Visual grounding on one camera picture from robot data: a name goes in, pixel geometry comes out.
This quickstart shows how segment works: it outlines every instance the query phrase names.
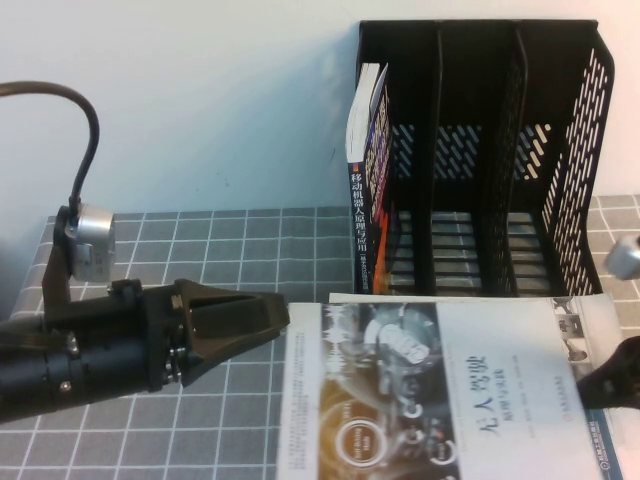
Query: grid pattern tablecloth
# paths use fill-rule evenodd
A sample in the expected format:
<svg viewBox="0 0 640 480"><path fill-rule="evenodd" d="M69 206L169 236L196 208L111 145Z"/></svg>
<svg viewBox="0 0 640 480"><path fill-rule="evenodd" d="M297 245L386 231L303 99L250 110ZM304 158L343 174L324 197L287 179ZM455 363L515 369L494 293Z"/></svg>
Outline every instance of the grid pattern tablecloth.
<svg viewBox="0 0 640 480"><path fill-rule="evenodd" d="M639 198L600 197L588 229L596 265L614 240L640 234ZM145 286L189 278L223 288L278 291L327 301L352 289L348 208L129 214L117 217L115 278ZM42 309L51 248L45 228L15 307ZM626 336L640 335L636 282L601 275ZM106 286L72 283L74 299ZM267 480L275 476L284 342L278 339L211 371L165 387L0 426L0 480Z"/></svg>

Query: black desk organizer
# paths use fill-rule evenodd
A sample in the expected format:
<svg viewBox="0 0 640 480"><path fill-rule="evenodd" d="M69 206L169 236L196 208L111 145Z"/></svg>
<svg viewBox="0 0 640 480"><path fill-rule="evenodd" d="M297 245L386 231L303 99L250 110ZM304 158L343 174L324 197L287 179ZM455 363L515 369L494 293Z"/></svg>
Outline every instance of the black desk organizer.
<svg viewBox="0 0 640 480"><path fill-rule="evenodd" d="M411 245L394 293L602 291L586 222L614 65L597 22L366 21L357 71L367 62L389 64Z"/></svg>

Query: black cylindrical tube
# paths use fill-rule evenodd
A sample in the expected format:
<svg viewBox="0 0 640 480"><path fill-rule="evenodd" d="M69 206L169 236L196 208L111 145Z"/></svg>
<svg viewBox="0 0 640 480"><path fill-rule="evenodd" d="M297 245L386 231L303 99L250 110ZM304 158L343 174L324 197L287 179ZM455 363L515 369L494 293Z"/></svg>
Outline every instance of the black cylindrical tube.
<svg viewBox="0 0 640 480"><path fill-rule="evenodd" d="M77 352L0 345L0 423L149 390L146 335L133 313L75 320ZM5 329L41 334L42 324L27 318Z"/></svg>

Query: book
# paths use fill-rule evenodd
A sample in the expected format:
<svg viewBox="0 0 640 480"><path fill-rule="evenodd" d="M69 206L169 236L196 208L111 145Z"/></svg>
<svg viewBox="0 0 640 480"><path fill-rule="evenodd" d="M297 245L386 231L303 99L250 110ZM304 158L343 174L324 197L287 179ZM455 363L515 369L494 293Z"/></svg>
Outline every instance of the book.
<svg viewBox="0 0 640 480"><path fill-rule="evenodd" d="M347 121L346 152L349 173L355 278L359 291L385 293L386 258L394 248L390 235L395 211L391 202L391 121L388 66L362 65L358 87Z"/></svg>
<svg viewBox="0 0 640 480"><path fill-rule="evenodd" d="M375 297L332 293L332 303L477 302L472 297ZM484 298L483 302L513 301ZM615 308L608 295L550 299L563 350L575 381L606 362L624 340ZM631 409L587 410L593 454L607 480L640 478L640 412Z"/></svg>
<svg viewBox="0 0 640 480"><path fill-rule="evenodd" d="M290 306L278 479L640 478L575 386L607 296L383 298Z"/></svg>

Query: white wall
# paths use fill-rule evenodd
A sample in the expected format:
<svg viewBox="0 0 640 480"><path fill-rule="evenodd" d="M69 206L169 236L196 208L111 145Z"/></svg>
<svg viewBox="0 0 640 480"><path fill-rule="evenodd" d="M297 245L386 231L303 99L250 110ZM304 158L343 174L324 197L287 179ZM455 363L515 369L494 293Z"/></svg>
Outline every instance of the white wall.
<svg viewBox="0 0 640 480"><path fill-rule="evenodd" d="M119 212L346 204L357 21L453 17L598 19L616 85L597 192L640 192L636 0L0 0L0 81L60 82L95 105L90 203ZM0 317L85 144L72 104L0 101Z"/></svg>

